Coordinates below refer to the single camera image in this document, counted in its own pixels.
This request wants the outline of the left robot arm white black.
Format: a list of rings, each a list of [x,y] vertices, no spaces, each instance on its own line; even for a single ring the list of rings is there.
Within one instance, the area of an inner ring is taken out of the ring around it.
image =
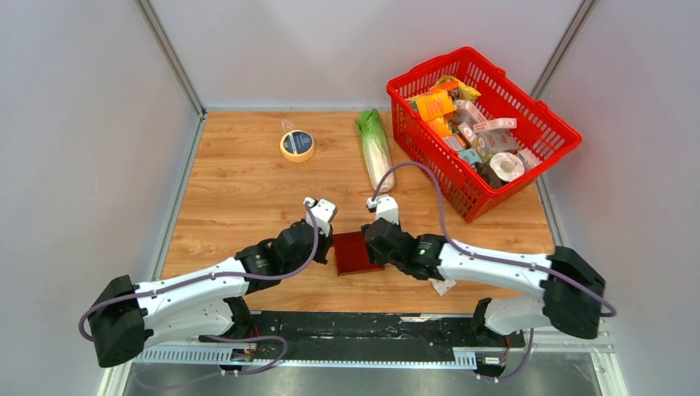
[[[92,342],[102,368],[130,361],[148,347],[189,337],[242,342],[253,322],[235,310],[234,301],[279,285],[311,262],[326,263],[332,243],[330,221],[302,219],[276,238],[204,270],[138,284],[128,275],[118,276],[82,316],[80,332]]]

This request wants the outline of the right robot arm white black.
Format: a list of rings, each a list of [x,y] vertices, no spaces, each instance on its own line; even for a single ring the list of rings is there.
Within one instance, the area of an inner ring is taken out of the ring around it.
[[[474,281],[519,292],[517,298],[479,301],[471,335],[481,345],[547,326],[580,339],[598,335],[605,280],[569,247],[557,246],[552,254],[496,251],[442,235],[413,237],[386,219],[363,225],[362,235],[372,262],[418,280]]]

